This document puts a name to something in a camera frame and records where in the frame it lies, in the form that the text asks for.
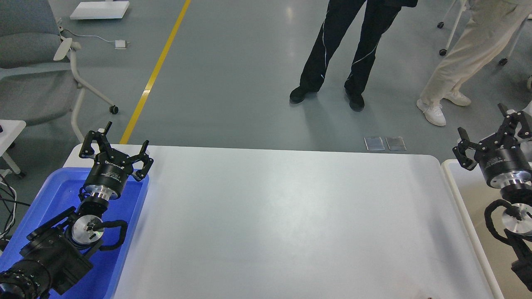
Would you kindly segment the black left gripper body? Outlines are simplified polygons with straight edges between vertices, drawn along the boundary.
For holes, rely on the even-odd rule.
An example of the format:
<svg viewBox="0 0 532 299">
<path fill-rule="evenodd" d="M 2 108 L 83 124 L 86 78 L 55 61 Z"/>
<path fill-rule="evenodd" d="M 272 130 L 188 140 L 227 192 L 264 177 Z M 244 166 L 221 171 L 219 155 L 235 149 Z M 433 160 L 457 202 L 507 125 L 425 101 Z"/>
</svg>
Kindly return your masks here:
<svg viewBox="0 0 532 299">
<path fill-rule="evenodd" d="M 118 199 L 125 189 L 128 176 L 133 172 L 131 164 L 121 165 L 121 154 L 112 154 L 118 160 L 112 161 L 108 153 L 100 152 L 95 156 L 95 163 L 84 183 L 84 190 L 94 193 L 106 189 L 105 199 Z"/>
</svg>

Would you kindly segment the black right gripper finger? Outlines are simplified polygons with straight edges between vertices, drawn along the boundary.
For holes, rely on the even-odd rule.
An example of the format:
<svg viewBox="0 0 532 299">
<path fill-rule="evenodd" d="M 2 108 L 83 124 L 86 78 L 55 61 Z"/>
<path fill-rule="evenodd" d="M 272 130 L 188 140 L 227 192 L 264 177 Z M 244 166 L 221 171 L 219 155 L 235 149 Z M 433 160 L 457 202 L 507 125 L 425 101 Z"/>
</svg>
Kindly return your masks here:
<svg viewBox="0 0 532 299">
<path fill-rule="evenodd" d="M 457 146 L 453 148 L 453 153 L 462 168 L 472 171 L 476 165 L 480 165 L 485 170 L 499 163 L 499 157 L 495 153 L 498 133 L 491 134 L 478 143 L 469 139 L 467 131 L 463 127 L 458 127 L 458 134 L 460 140 Z"/>
<path fill-rule="evenodd" d="M 498 104 L 504 120 L 497 131 L 497 140 L 504 142 L 508 138 L 518 136 L 517 143 L 531 141 L 531 115 L 524 110 L 511 110 L 502 103 Z"/>
</svg>

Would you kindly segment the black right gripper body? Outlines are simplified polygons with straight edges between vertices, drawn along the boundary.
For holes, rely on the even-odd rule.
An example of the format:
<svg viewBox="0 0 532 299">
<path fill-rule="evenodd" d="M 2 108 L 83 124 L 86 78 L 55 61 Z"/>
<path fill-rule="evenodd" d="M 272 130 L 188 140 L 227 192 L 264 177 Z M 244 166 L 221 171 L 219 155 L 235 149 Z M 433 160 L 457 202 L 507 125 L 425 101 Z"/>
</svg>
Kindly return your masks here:
<svg viewBox="0 0 532 299">
<path fill-rule="evenodd" d="M 505 187 L 531 181 L 531 167 L 519 145 L 481 144 L 478 164 L 486 184 Z"/>
</svg>

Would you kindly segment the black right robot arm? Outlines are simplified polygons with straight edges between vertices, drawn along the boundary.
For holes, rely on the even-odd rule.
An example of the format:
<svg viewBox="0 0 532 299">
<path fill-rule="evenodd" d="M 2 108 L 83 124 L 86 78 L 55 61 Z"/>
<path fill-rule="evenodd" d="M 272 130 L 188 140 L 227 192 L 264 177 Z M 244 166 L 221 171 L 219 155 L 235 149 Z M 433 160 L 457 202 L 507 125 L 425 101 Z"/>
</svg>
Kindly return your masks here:
<svg viewBox="0 0 532 299">
<path fill-rule="evenodd" d="M 531 241 L 532 171 L 520 147 L 520 141 L 531 138 L 531 118 L 501 103 L 498 108 L 504 117 L 498 130 L 475 143 L 459 127 L 460 140 L 453 153 L 462 168 L 472 171 L 479 166 L 487 186 L 500 190 L 501 199 L 485 208 L 486 227 L 496 240 L 513 248 L 517 261 L 511 270 L 531 289 L 532 260 L 527 242 Z"/>
</svg>

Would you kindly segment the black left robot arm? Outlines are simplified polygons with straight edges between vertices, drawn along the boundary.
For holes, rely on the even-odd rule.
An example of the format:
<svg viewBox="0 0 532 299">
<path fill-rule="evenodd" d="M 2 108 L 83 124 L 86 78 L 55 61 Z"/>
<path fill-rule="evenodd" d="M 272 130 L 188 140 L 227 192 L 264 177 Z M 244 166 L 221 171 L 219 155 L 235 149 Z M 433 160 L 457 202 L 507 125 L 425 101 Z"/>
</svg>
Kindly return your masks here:
<svg viewBox="0 0 532 299">
<path fill-rule="evenodd" d="M 154 160 L 146 152 L 148 140 L 133 156 L 113 148 L 107 139 L 111 125 L 86 134 L 79 157 L 94 164 L 80 187 L 80 205 L 28 234 L 21 260 L 1 272 L 2 299 L 47 299 L 51 290 L 64 294 L 93 268 L 89 259 L 94 253 L 125 242 L 127 221 L 104 221 L 104 213 L 112 199 L 121 197 L 127 178 L 143 180 Z"/>
</svg>

